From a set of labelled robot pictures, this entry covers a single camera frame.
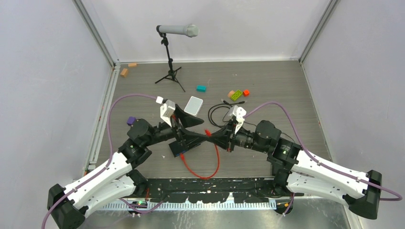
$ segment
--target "white wall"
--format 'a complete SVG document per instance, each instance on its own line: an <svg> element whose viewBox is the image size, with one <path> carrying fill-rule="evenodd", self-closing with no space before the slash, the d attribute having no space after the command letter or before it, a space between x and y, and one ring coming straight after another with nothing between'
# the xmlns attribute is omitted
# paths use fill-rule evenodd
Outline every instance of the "white wall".
<svg viewBox="0 0 405 229"><path fill-rule="evenodd" d="M189 23L199 27L197 37L168 36L175 61L297 59L328 2L84 0L122 62L167 60L156 26Z"/></svg>
<svg viewBox="0 0 405 229"><path fill-rule="evenodd" d="M0 228L40 228L48 189L83 174L111 68L70 0L1 1L0 31Z"/></svg>
<svg viewBox="0 0 405 229"><path fill-rule="evenodd" d="M377 170L405 195L405 1L340 1L304 67L335 160ZM403 228L405 201L380 202L372 229Z"/></svg>

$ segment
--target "microphone stand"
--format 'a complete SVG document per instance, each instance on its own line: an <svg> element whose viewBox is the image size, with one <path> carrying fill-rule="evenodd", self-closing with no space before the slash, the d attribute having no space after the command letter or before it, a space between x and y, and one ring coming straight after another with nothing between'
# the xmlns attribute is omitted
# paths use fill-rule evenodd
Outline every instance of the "microphone stand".
<svg viewBox="0 0 405 229"><path fill-rule="evenodd" d="M181 69L181 67L178 68L178 69L176 69L176 70L173 70L173 64L172 64L173 59L170 58L169 48L168 48L169 41L167 40L166 34L159 32L159 28L158 28L157 30L158 30L158 33L159 33L160 37L163 38L160 43L161 43L161 44L164 44L164 46L166 46L166 52L167 52L167 58L169 59L169 68L170 68L170 70L169 70L169 72L168 72L167 75L163 76L160 80L156 81L155 83L159 83L159 82L162 81L163 79L171 80L171 81L173 81L173 82L178 83L178 84L180 85L180 87L183 89L183 91L186 92L186 91L184 90L183 86L180 84L180 82L179 82L179 81L177 80L177 78L176 78L177 71L178 71L179 69Z"/></svg>

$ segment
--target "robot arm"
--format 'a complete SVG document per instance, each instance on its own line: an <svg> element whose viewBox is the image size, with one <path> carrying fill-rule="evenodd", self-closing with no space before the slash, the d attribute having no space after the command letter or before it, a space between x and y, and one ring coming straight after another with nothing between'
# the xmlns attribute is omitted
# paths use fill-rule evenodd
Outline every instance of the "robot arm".
<svg viewBox="0 0 405 229"><path fill-rule="evenodd" d="M281 131L271 122L258 123L255 132L243 128L246 111L234 107L230 111L231 120L211 136L188 131L186 128L203 123L202 119L186 114L170 100L162 103L160 116L164 123L151 126L146 120L138 119L128 131L129 139L112 156L112 162L99 176L76 190L63 200L51 213L59 228L77 228L91 213L106 203L136 193L141 196L147 180L135 168L150 155L147 146L175 138L169 144L174 156L197 147L204 141L212 142L229 152L235 146L248 148L267 154L275 170L274 191L276 194L307 193L334 200L355 214L376 219L381 191L360 179L381 184L380 173L371 170L358 172L341 167L311 153L323 164L358 177L357 181L335 173L315 163L301 150L301 146L280 137ZM74 189L80 182L89 179L103 169L107 161L83 178L62 188L56 184L49 190L48 209L65 192Z"/></svg>

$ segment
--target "microphone head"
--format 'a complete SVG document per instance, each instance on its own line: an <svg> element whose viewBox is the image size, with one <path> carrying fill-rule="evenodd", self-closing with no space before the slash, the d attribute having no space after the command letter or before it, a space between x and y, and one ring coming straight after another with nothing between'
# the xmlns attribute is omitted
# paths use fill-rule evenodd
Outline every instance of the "microphone head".
<svg viewBox="0 0 405 229"><path fill-rule="evenodd" d="M188 37L196 37L200 31L196 25L190 24L185 27L184 31Z"/></svg>

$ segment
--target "blue block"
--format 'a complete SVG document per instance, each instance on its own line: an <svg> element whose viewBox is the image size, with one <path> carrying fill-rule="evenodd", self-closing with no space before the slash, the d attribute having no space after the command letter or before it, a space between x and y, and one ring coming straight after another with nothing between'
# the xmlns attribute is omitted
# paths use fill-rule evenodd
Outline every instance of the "blue block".
<svg viewBox="0 0 405 229"><path fill-rule="evenodd" d="M197 85L197 89L198 92L205 92L205 90L207 90L206 86L202 86L202 85Z"/></svg>
<svg viewBox="0 0 405 229"><path fill-rule="evenodd" d="M127 121L127 125L132 126L132 124L135 122L136 118L135 117L129 117Z"/></svg>

